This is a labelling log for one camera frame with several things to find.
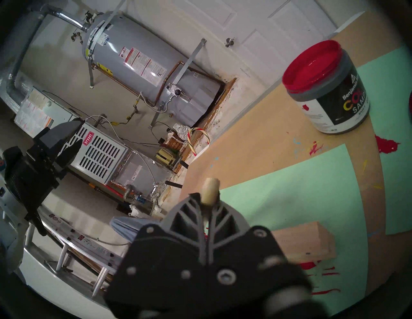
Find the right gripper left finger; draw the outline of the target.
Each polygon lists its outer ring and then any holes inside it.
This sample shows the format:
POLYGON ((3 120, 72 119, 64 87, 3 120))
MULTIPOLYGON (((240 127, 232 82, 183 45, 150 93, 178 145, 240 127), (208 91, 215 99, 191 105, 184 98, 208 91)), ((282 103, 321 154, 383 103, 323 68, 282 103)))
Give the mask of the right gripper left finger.
POLYGON ((144 226, 105 293, 109 307, 180 307, 208 290, 200 194, 190 194, 161 225, 144 226))

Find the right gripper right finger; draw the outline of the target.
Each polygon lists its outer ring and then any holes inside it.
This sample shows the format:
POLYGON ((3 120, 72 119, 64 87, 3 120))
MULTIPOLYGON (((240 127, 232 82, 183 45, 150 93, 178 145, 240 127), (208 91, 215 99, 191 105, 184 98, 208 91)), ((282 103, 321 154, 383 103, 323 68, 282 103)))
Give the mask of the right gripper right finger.
POLYGON ((286 258, 270 231, 251 227, 243 215, 220 200, 219 190, 207 190, 207 266, 235 268, 235 264, 255 264, 271 268, 286 258))

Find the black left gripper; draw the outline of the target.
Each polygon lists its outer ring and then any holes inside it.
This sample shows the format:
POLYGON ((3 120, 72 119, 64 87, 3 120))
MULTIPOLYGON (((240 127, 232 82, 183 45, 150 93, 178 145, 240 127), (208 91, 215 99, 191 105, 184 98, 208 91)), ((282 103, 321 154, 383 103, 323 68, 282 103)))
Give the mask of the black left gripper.
POLYGON ((18 146, 3 151, 7 187, 26 209, 38 209, 49 193, 59 186, 82 147, 82 140, 65 148, 57 158, 47 151, 60 151, 82 127, 76 118, 54 128, 45 127, 35 137, 35 145, 23 153, 18 146))

